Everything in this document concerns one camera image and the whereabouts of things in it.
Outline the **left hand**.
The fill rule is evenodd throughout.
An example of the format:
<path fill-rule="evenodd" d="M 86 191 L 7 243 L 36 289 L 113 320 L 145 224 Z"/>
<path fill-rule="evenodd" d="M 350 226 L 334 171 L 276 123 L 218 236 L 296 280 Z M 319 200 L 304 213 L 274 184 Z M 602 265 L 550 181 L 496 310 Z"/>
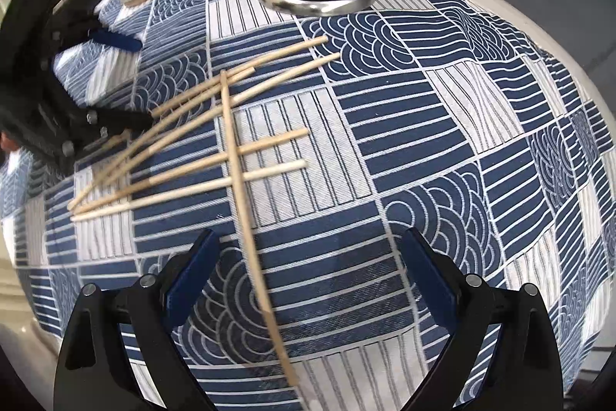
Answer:
<path fill-rule="evenodd" d="M 6 133 L 1 133 L 0 141 L 1 149 L 5 152 L 15 152 L 20 149 L 17 142 L 13 141 Z"/>

